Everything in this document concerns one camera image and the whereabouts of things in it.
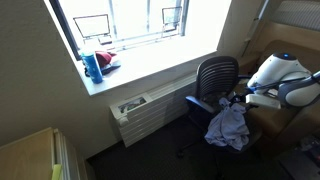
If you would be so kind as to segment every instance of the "dark carpet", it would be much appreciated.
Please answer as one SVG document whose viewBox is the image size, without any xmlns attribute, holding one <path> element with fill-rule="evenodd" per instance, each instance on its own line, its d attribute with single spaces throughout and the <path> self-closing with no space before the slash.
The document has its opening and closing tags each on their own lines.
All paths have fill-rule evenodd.
<svg viewBox="0 0 320 180">
<path fill-rule="evenodd" d="M 134 145 L 122 142 L 91 157 L 97 180 L 214 180 L 212 147 L 202 141 L 178 158 L 178 147 L 201 137 L 186 117 L 180 117 Z M 260 158 L 254 149 L 240 155 L 216 153 L 229 180 L 291 179 L 276 160 Z"/>
</svg>

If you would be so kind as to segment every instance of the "white plastic object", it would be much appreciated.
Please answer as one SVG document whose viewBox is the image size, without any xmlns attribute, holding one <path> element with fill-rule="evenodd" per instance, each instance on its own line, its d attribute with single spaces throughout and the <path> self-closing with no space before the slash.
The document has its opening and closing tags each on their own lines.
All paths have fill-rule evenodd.
<svg viewBox="0 0 320 180">
<path fill-rule="evenodd" d="M 246 103 L 273 109 L 281 109 L 280 101 L 259 94 L 248 94 Z"/>
<path fill-rule="evenodd" d="M 124 116 L 124 117 L 121 117 L 120 119 L 118 119 L 118 123 L 119 123 L 120 127 L 123 127 L 123 126 L 129 124 L 129 120 L 126 116 Z"/>
<path fill-rule="evenodd" d="M 274 55 L 271 55 L 266 59 L 263 64 L 259 67 L 252 78 L 247 83 L 248 87 L 259 87 L 276 83 L 282 80 L 284 76 L 294 72 L 301 72 L 301 74 L 309 74 L 310 71 L 303 67 L 298 59 L 285 60 Z M 268 91 L 269 88 L 258 89 L 255 94 L 263 94 Z"/>
</svg>

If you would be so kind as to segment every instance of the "window sill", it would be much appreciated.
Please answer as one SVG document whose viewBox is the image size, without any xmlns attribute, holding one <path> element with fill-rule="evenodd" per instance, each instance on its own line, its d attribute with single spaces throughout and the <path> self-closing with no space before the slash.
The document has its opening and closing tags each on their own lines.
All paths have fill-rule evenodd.
<svg viewBox="0 0 320 180">
<path fill-rule="evenodd" d="M 89 95 L 92 96 L 211 54 L 216 51 L 216 46 L 213 45 L 216 44 L 211 42 L 208 46 L 198 40 L 183 37 L 121 51 L 112 59 L 112 62 L 120 61 L 121 67 L 104 75 L 100 84 L 94 84 L 85 76 L 81 61 L 76 61 L 75 65 Z"/>
</svg>

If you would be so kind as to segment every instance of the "beige wall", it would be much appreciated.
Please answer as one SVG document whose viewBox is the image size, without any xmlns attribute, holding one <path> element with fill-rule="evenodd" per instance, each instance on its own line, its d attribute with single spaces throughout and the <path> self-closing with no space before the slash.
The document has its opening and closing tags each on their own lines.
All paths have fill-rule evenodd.
<svg viewBox="0 0 320 180">
<path fill-rule="evenodd" d="M 251 52 L 263 52 L 267 45 L 275 40 L 320 50 L 320 32 L 271 21 L 263 21 L 259 29 L 260 33 L 254 36 L 253 41 L 247 49 L 248 54 Z"/>
<path fill-rule="evenodd" d="M 264 0 L 233 0 L 220 38 L 218 55 L 239 57 Z"/>
<path fill-rule="evenodd" d="M 109 104 L 195 71 L 203 60 L 89 97 L 42 0 L 0 7 L 0 145 L 51 126 L 90 157 L 121 140 Z"/>
</svg>

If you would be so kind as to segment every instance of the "red cloth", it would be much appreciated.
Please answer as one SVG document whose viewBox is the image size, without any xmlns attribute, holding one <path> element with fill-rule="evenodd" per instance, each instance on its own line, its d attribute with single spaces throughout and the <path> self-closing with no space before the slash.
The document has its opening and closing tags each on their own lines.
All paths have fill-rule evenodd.
<svg viewBox="0 0 320 180">
<path fill-rule="evenodd" d="M 96 51 L 96 57 L 100 68 L 105 67 L 111 62 L 112 55 L 106 51 Z"/>
</svg>

